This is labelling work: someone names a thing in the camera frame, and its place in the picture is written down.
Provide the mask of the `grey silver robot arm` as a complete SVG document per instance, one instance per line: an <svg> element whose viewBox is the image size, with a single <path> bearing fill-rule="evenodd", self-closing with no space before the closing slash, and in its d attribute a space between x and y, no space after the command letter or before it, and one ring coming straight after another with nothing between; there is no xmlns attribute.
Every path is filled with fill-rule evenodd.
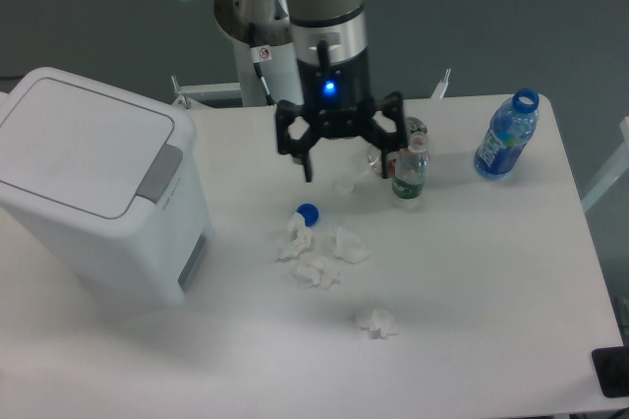
<svg viewBox="0 0 629 419"><path fill-rule="evenodd" d="M407 145L402 95L372 94L364 0L213 0L213 14L243 104L275 110L280 154L310 170L322 139L362 138L382 156Z"/></svg>

